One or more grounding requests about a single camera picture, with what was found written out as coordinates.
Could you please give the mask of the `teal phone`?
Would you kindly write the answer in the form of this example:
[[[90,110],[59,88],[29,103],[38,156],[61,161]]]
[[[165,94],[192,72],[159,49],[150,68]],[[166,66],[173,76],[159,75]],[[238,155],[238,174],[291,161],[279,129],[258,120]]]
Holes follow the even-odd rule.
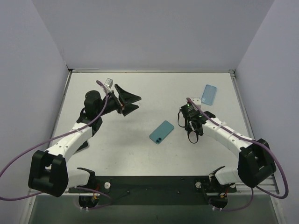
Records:
[[[149,135],[149,138],[155,144],[160,144],[173,130],[174,125],[165,120]]]

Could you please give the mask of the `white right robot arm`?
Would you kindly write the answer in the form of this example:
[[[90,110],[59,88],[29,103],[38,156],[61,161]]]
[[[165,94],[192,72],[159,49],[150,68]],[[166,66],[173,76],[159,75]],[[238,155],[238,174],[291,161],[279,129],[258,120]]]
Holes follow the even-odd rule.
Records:
[[[182,106],[179,112],[185,119],[182,126],[189,135],[194,132],[196,137],[207,135],[225,146],[238,159],[238,166],[220,167],[210,174],[210,181],[219,185],[244,183],[255,188],[276,172],[274,159],[265,149],[267,141],[259,139],[258,144],[253,139],[243,136],[209,111],[200,112],[191,103]]]

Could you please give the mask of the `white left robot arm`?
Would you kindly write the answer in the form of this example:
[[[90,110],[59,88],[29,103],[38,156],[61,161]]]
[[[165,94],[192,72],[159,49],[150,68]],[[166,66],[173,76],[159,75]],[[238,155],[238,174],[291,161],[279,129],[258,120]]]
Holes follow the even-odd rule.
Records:
[[[72,130],[45,151],[36,151],[31,160],[28,186],[31,189],[59,197],[66,189],[80,187],[85,192],[94,190],[94,171],[86,168],[68,170],[67,162],[79,148],[93,137],[102,125],[102,116],[116,111],[126,116],[138,109],[140,96],[123,90],[115,84],[113,91],[104,87],[105,97],[92,90],[86,93],[84,108]]]

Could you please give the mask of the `light blue phone case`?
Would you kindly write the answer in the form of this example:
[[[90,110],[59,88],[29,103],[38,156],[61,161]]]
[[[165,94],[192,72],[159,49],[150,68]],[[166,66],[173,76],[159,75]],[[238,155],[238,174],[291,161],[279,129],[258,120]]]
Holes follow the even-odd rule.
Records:
[[[206,85],[201,97],[201,102],[206,105],[213,105],[217,88],[212,85]]]

